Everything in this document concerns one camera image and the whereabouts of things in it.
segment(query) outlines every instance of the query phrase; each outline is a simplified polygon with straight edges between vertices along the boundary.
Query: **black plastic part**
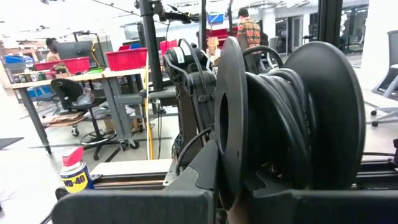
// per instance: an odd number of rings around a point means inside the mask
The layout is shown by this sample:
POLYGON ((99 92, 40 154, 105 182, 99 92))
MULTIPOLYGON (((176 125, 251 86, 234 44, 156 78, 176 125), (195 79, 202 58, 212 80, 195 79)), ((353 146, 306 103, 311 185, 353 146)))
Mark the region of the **black plastic part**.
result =
POLYGON ((340 50, 324 42, 301 46, 284 68, 302 77, 318 114, 311 151, 314 189, 350 188, 361 162, 366 129, 355 71, 340 50))
POLYGON ((199 173, 196 186, 204 190, 215 190, 218 163, 218 146, 214 140, 208 141, 200 153, 189 164, 199 173))
POLYGON ((242 51, 234 37, 225 40, 221 52, 215 106, 215 136, 222 161, 220 196, 229 210, 241 192, 248 149, 248 90, 242 51))

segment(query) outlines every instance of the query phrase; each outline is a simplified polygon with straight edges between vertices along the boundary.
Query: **rolling chair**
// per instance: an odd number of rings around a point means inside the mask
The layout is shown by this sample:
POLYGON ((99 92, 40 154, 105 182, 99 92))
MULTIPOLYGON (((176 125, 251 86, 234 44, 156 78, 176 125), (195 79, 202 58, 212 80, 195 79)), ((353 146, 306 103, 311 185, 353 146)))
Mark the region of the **rolling chair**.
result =
MULTIPOLYGON (((271 37, 271 38, 269 39, 269 47, 272 48, 272 49, 274 49, 274 50, 276 50, 276 47, 277 47, 277 44, 278 44, 278 39, 279 39, 279 37, 271 37)), ((278 67, 278 64, 274 64, 273 61, 272 61, 272 59, 273 59, 273 58, 271 58, 271 56, 269 55, 269 53, 267 53, 267 63, 268 63, 269 68, 266 68, 266 67, 264 66, 264 64, 261 63, 261 64, 260 64, 261 69, 263 69, 263 70, 265 70, 265 71, 269 71, 269 70, 271 70, 271 69, 273 69, 273 68, 278 67)))
MULTIPOLYGON (((389 39, 389 70, 386 76, 383 78, 373 90, 373 93, 382 95, 383 97, 397 100, 397 85, 398 85, 398 30, 390 31, 387 33, 389 39)), ((388 118, 398 116, 398 107, 392 108, 375 108, 371 111, 371 115, 377 115, 377 111, 385 111, 388 114, 377 117, 372 121, 372 126, 377 127, 379 123, 393 123, 391 121, 384 121, 388 118)))
POLYGON ((73 111, 89 111, 91 115, 91 120, 93 123, 94 131, 84 135, 80 139, 81 145, 85 149, 91 149, 96 147, 94 152, 94 160, 98 160, 98 153, 100 152, 102 146, 109 144, 120 144, 119 141, 111 141, 112 138, 116 136, 116 132, 112 129, 102 129, 100 130, 95 120, 92 108, 98 106, 106 101, 105 98, 96 98, 94 102, 89 105, 75 106, 72 103, 76 102, 78 97, 83 94, 83 87, 77 82, 68 80, 65 78, 57 78, 51 81, 52 90, 59 96, 61 104, 64 108, 68 108, 69 112, 73 111), (91 136, 89 141, 84 142, 84 138, 91 136))

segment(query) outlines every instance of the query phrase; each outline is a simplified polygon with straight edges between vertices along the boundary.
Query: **workbench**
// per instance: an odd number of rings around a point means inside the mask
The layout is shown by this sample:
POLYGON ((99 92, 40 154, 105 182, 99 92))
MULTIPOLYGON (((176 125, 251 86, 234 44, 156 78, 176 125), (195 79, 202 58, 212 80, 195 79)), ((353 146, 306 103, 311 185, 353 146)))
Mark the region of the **workbench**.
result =
MULTIPOLYGON (((104 94, 109 105, 109 110, 111 112, 111 117, 114 122, 115 131, 118 134, 118 141, 122 142, 132 142, 131 126, 129 121, 129 116, 126 113, 124 105, 139 105, 142 104, 142 97, 138 94, 122 95, 121 89, 118 83, 118 77, 128 76, 128 75, 144 75, 144 69, 132 69, 112 72, 110 70, 105 70, 102 73, 89 73, 83 75, 74 75, 66 77, 69 80, 75 82, 99 80, 102 83, 104 94)), ((51 148, 49 140, 47 139, 47 134, 44 130, 42 122, 36 109, 33 105, 32 99, 29 97, 27 89, 30 87, 37 87, 42 85, 50 85, 51 80, 43 80, 37 82, 28 83, 15 83, 11 85, 11 88, 19 91, 21 94, 22 101, 27 108, 28 114, 35 126, 37 134, 42 141, 43 146, 49 154, 51 154, 51 148)))

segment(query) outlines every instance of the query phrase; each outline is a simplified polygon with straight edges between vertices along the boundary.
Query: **plaid shirt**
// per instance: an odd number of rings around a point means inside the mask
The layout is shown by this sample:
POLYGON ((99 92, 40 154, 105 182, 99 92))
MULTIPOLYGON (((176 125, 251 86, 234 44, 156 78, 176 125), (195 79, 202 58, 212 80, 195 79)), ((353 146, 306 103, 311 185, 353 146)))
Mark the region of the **plaid shirt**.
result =
POLYGON ((260 26, 249 17, 242 19, 238 27, 238 34, 246 35, 249 47, 260 45, 260 26))

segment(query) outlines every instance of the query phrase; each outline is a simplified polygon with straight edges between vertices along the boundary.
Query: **cardboard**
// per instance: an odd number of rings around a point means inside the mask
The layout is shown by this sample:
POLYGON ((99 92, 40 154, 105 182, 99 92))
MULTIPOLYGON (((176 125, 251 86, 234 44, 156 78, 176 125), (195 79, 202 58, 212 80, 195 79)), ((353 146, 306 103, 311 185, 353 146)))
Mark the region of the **cardboard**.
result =
MULTIPOLYGON (((105 119, 104 120, 106 129, 113 129, 115 130, 114 123, 112 119, 105 119)), ((131 127, 134 128, 135 131, 139 130, 139 122, 137 119, 131 120, 131 127)))

